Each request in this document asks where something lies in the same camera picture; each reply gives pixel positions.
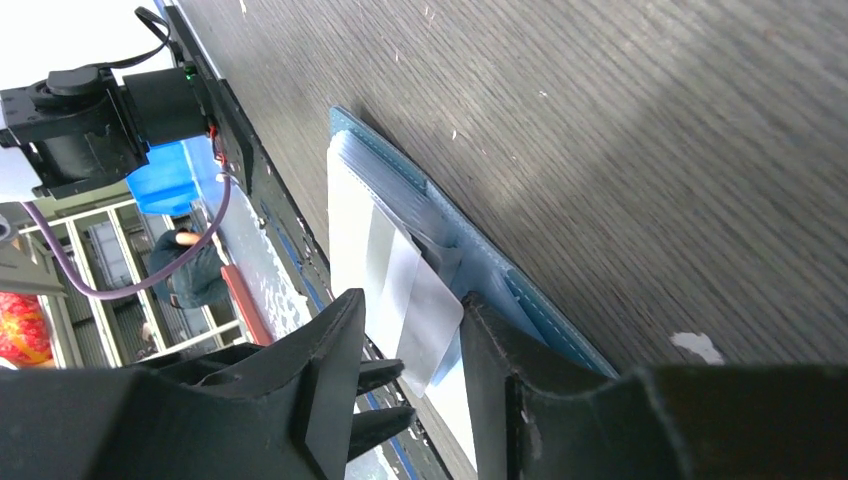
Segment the white paint spot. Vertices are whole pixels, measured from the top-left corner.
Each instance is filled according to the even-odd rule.
[[[724,357],[716,350],[713,341],[705,333],[675,333],[671,336],[671,343],[698,355],[708,365],[724,365]]]

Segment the red object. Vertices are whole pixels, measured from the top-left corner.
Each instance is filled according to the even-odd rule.
[[[0,315],[0,357],[19,366],[53,358],[38,297],[0,292]]]
[[[253,337],[253,342],[262,346],[268,346],[274,343],[274,339],[271,338],[271,334],[268,333],[268,329],[262,323],[259,310],[256,308],[256,304],[253,303],[253,298],[250,296],[250,292],[247,290],[247,285],[244,283],[244,279],[238,268],[235,265],[221,267],[221,275],[230,287],[230,292],[236,300],[236,305],[239,312],[241,312],[244,323],[247,324],[247,331]]]

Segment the black cable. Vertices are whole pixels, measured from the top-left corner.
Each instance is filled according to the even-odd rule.
[[[136,55],[134,57],[126,58],[124,60],[118,60],[117,62],[105,62],[105,63],[95,63],[92,65],[86,65],[87,67],[97,67],[97,68],[111,68],[111,69],[122,69],[134,67],[150,58],[154,55],[162,51],[163,48],[168,46],[168,42],[171,38],[171,25],[166,22],[162,17],[156,15],[150,10],[144,7],[138,7],[135,9],[135,16],[147,27],[148,30],[153,32],[162,43],[159,44],[158,47],[153,50],[142,53],[141,55]],[[157,25],[165,27],[165,31],[163,32]]]

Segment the white wall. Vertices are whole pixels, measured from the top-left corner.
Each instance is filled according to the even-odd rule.
[[[159,40],[136,19],[144,6],[157,13],[152,0],[0,0],[0,89],[23,87],[47,78],[51,70],[122,60],[157,46]],[[123,74],[171,67],[160,52]]]

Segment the dark wood surface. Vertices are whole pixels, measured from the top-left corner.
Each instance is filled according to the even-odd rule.
[[[618,368],[848,358],[848,6],[185,0],[327,247],[328,108],[388,132]]]

